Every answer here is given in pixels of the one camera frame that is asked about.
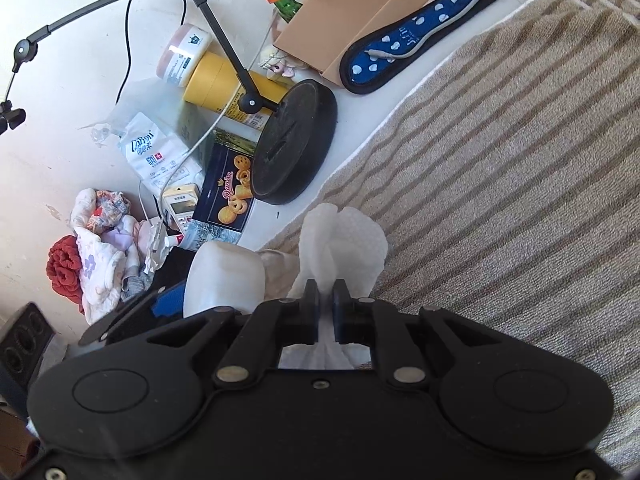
speaker grille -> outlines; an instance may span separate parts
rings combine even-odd
[[[24,370],[24,361],[12,346],[4,349],[4,363],[13,375],[18,375]]]
[[[36,339],[25,326],[17,326],[15,329],[15,343],[22,353],[32,355],[36,349]]]
[[[40,335],[44,332],[45,323],[41,318],[40,314],[36,312],[30,312],[29,316],[29,326],[35,335]]]

white cable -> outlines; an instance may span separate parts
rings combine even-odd
[[[411,57],[414,54],[416,54],[431,36],[433,36],[437,32],[440,32],[443,28],[449,27],[449,25],[451,25],[452,23],[455,23],[457,20],[465,16],[466,13],[468,13],[471,9],[473,9],[476,6],[476,3],[478,3],[479,1],[480,0],[471,0],[468,3],[468,5],[464,9],[462,9],[458,14],[456,14],[453,18],[451,18],[450,20],[447,20],[446,22],[441,23],[435,28],[432,28],[406,54],[392,54],[390,52],[384,52],[383,50],[365,50],[364,52],[365,54],[369,54],[370,56],[377,57],[379,59],[407,59],[408,57]]]
[[[262,41],[260,42],[260,47],[258,48],[258,52],[255,53],[254,58],[252,59],[251,63],[249,63],[249,69],[254,65],[255,61],[258,59],[258,56],[260,56],[260,53],[262,51],[262,46],[264,45],[264,42],[267,40],[267,38],[269,37],[269,34],[271,33],[271,27],[273,26],[273,23],[275,22],[275,20],[279,17],[279,14],[276,14],[273,19],[271,20],[271,23],[269,24],[269,27],[267,28],[267,32],[264,35],[264,37],[262,38]],[[169,184],[169,182],[171,182],[171,179],[174,177],[174,175],[176,173],[178,173],[178,170],[180,170],[180,168],[182,167],[182,165],[187,161],[187,159],[191,156],[191,154],[193,152],[195,152],[198,147],[207,139],[207,137],[209,137],[209,134],[215,130],[216,126],[218,126],[218,123],[220,122],[220,119],[222,119],[222,117],[224,117],[224,115],[226,114],[226,112],[229,110],[229,108],[231,107],[231,105],[233,104],[235,98],[236,98],[236,94],[238,93],[238,90],[241,88],[241,84],[238,84],[238,86],[236,86],[236,89],[232,92],[231,97],[229,98],[229,101],[226,102],[226,105],[224,108],[222,108],[222,111],[220,112],[220,114],[216,117],[216,120],[213,121],[213,124],[209,127],[209,129],[203,134],[202,137],[200,137],[200,139],[198,140],[198,142],[196,142],[193,147],[187,152],[187,154],[184,156],[184,158],[180,161],[180,164],[178,164],[175,169],[171,172],[171,174],[169,175],[169,177],[167,178],[167,180],[164,183],[164,186],[162,186],[162,189],[160,190],[160,211],[161,213],[164,215],[164,205],[162,204],[162,195],[164,194],[164,190],[166,189],[167,185]]]
[[[140,206],[142,207],[142,212],[145,214],[145,218],[149,220],[149,215],[146,214],[145,203],[142,202],[142,180],[138,181],[138,200],[140,200]]]

pile of clothes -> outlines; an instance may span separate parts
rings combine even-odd
[[[150,223],[138,222],[129,211],[120,192],[84,189],[71,212],[76,236],[61,238],[49,250],[53,290],[78,304],[88,324],[151,284],[140,263],[151,242]]]

yellow cylinder container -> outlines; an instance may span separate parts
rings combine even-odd
[[[249,72],[262,97],[276,103],[284,97],[287,89],[269,79]],[[206,52],[193,72],[191,79],[184,91],[184,100],[198,106],[208,108],[220,113],[225,107],[232,93],[238,86],[238,77],[231,62],[217,56],[212,52]],[[238,108],[238,99],[244,94],[244,88],[240,88],[226,116],[247,124],[256,130],[262,130],[271,112],[263,108],[257,114],[245,114]]]

black round base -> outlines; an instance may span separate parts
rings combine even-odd
[[[318,173],[334,138],[334,93],[313,79],[295,85],[264,126],[255,149],[251,190],[279,205],[300,195]]]

